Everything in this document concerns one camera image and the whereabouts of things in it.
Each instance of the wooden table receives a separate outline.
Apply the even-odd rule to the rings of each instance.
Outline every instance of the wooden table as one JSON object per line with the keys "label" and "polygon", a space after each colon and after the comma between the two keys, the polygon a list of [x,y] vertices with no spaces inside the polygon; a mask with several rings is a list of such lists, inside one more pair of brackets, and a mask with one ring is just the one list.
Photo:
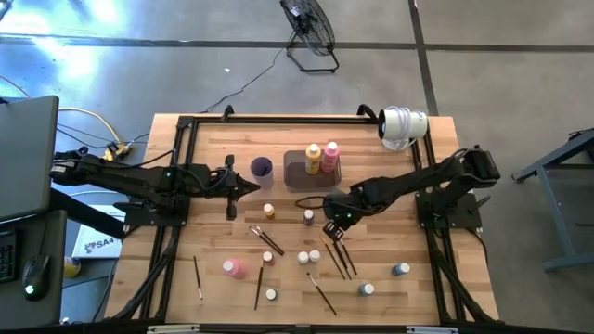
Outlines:
{"label": "wooden table", "polygon": [[[171,149],[178,114],[155,115],[145,159]],[[433,146],[438,161],[458,148],[452,118],[431,117]],[[176,257],[174,279],[167,313],[167,323],[259,323],[259,324],[360,324],[360,325],[434,325],[438,324],[427,243],[418,227],[412,195],[401,197],[386,212],[363,218],[351,227],[344,243],[358,276],[342,280],[320,240],[325,223],[321,210],[316,223],[303,225],[303,210],[293,202],[311,193],[290,193],[283,182],[283,154],[336,141],[342,151],[340,189],[374,176],[398,176],[413,171],[412,152],[393,152],[383,147],[372,125],[327,124],[203,124],[198,131],[194,162],[214,169],[224,165],[227,154],[235,154],[235,171],[253,181],[250,163],[267,156],[274,163],[275,184],[238,202],[238,217],[228,222],[224,199],[193,199],[189,219],[182,229]],[[182,144],[186,147],[187,138]],[[164,165],[163,159],[152,165]],[[276,218],[267,220],[263,205],[276,208]],[[259,225],[286,252],[277,255],[274,266],[265,267],[257,311],[253,311],[256,282],[263,251],[267,246],[249,229]],[[458,274],[473,298],[485,311],[497,318],[484,253],[479,241],[465,230],[452,230]],[[138,289],[145,278],[155,235],[154,227],[138,228],[123,243],[121,260],[111,288],[106,315],[114,315]],[[299,251],[320,250],[317,264],[297,263]],[[198,297],[192,256],[199,260],[204,300]],[[248,275],[236,280],[223,275],[226,259],[240,259]],[[410,264],[405,276],[392,276],[390,270],[399,262]],[[306,273],[312,273],[338,312],[333,315],[318,295]],[[357,287],[372,283],[376,293],[359,297]],[[161,281],[153,296],[154,312],[161,292]],[[267,289],[276,289],[278,299],[265,298]],[[451,289],[445,280],[445,294],[450,314],[454,314]]]}

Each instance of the gray floor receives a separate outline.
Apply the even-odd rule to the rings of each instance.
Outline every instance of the gray floor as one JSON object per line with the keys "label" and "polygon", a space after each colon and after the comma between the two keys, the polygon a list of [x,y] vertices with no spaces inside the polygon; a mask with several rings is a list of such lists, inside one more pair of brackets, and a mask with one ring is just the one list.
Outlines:
{"label": "gray floor", "polygon": [[[339,42],[415,42],[407,0],[319,2]],[[594,44],[594,3],[589,0],[418,0],[417,4],[426,43]],[[284,42],[291,30],[276,0],[15,0],[0,21],[0,32]],[[274,48],[35,42],[0,45],[0,74],[32,96],[56,94],[63,107],[100,113],[125,139],[147,132],[154,113],[204,110],[248,82],[277,53]],[[297,54],[310,64],[327,60],[307,50]],[[237,112],[351,114],[360,103],[374,109],[398,105],[427,110],[417,51],[338,49],[336,54],[341,68],[334,75],[306,75],[279,57],[266,76],[227,102]],[[542,272],[544,260],[562,253],[549,209],[536,179],[515,185],[509,176],[564,143],[569,132],[594,124],[594,53],[428,52],[428,60],[439,114],[454,117],[462,146],[481,144],[489,149],[504,176],[496,187],[482,192],[493,197],[482,214],[501,319],[516,325],[592,331],[594,267]],[[0,96],[18,93],[0,84]],[[83,114],[62,113],[59,121],[110,136],[102,124]],[[57,150],[78,147],[58,135]],[[141,158],[142,148],[131,161]],[[106,204],[119,198],[97,195],[80,200]],[[76,224],[69,225],[70,248],[76,230]],[[86,263],[84,275],[66,285],[104,276],[110,265]],[[89,321],[104,288],[105,279],[99,279],[64,289],[63,315]]]}

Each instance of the yellow paint bottle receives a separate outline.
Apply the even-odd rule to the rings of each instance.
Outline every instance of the yellow paint bottle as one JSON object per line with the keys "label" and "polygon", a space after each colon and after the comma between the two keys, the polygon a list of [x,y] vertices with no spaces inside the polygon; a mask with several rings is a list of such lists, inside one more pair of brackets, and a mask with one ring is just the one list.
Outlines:
{"label": "yellow paint bottle", "polygon": [[319,164],[322,158],[322,150],[319,149],[319,146],[316,144],[312,144],[307,147],[305,151],[305,171],[308,174],[315,174],[319,171]]}

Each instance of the paint bottle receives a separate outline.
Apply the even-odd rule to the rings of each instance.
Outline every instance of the paint bottle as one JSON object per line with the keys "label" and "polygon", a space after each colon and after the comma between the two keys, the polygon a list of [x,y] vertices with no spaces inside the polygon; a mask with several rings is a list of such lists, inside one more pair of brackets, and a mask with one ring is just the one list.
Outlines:
{"label": "paint bottle", "polygon": [[358,290],[359,290],[359,294],[361,296],[367,297],[367,296],[371,296],[373,294],[373,291],[375,291],[375,288],[373,288],[373,286],[369,283],[364,283],[359,286]]}
{"label": "paint bottle", "polygon": [[268,289],[268,290],[266,291],[266,298],[267,298],[269,301],[273,301],[273,300],[275,300],[275,299],[277,298],[277,295],[278,295],[278,294],[277,294],[277,291],[276,291],[275,289]]}
{"label": "paint bottle", "polygon": [[303,213],[303,223],[305,226],[311,226],[314,224],[314,212],[311,210],[305,210]]}
{"label": "paint bottle", "polygon": [[275,257],[272,255],[271,251],[265,251],[264,254],[262,254],[262,259],[268,265],[273,265],[275,263]]}
{"label": "paint bottle", "polygon": [[229,259],[223,263],[225,275],[235,279],[242,279],[245,276],[245,269],[237,259]]}
{"label": "paint bottle", "polygon": [[408,263],[399,263],[392,268],[392,275],[401,276],[410,271],[410,265]]}
{"label": "paint bottle", "polygon": [[316,263],[319,261],[319,250],[312,250],[309,252],[309,260],[311,262]]}
{"label": "paint bottle", "polygon": [[299,264],[307,264],[309,262],[309,255],[307,255],[307,251],[302,251],[297,254],[297,261]]}
{"label": "paint bottle", "polygon": [[305,171],[308,174],[315,174],[319,171],[319,163],[321,161],[322,151],[319,146],[312,144],[307,147],[305,151]]}
{"label": "paint bottle", "polygon": [[322,171],[325,173],[331,173],[336,168],[336,162],[341,151],[338,149],[338,145],[334,142],[330,142],[324,148],[324,156],[322,157]]}
{"label": "paint bottle", "polygon": [[70,256],[64,256],[64,277],[75,278],[80,272],[81,262]]}
{"label": "paint bottle", "polygon": [[268,219],[275,219],[275,207],[273,207],[270,203],[266,203],[264,205],[264,214]]}

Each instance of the small paint bottle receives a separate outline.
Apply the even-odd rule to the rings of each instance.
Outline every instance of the small paint bottle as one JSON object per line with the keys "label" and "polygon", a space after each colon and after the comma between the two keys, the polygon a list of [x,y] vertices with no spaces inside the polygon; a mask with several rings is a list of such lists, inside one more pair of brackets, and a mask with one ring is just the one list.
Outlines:
{"label": "small paint bottle", "polygon": [[373,285],[371,285],[369,283],[364,283],[359,286],[358,290],[359,290],[359,294],[361,296],[367,297],[367,296],[371,296],[373,294],[373,291],[375,291],[375,288],[373,288]]}
{"label": "small paint bottle", "polygon": [[277,291],[276,291],[275,289],[268,289],[268,290],[266,291],[266,298],[267,298],[269,301],[273,301],[273,300],[275,300],[275,299],[277,298],[277,295],[278,295],[278,294],[277,294]]}
{"label": "small paint bottle", "polygon": [[307,251],[302,251],[297,254],[297,261],[299,264],[307,264],[309,262],[309,255],[307,255]]}
{"label": "small paint bottle", "polygon": [[314,212],[311,210],[305,210],[303,213],[303,223],[305,226],[311,226],[314,224]]}
{"label": "small paint bottle", "polygon": [[316,263],[319,261],[319,250],[312,250],[309,252],[309,260],[313,263]]}
{"label": "small paint bottle", "polygon": [[401,276],[410,271],[410,265],[408,263],[399,263],[392,268],[392,275]]}
{"label": "small paint bottle", "polygon": [[225,261],[223,263],[223,271],[225,272],[225,275],[235,279],[242,279],[245,276],[245,270],[237,259],[229,259]]}
{"label": "small paint bottle", "polygon": [[270,203],[266,203],[264,205],[264,214],[268,219],[275,219],[275,207],[273,207]]}
{"label": "small paint bottle", "polygon": [[275,263],[275,257],[272,255],[271,251],[265,251],[264,254],[262,254],[262,259],[268,265],[273,265]]}

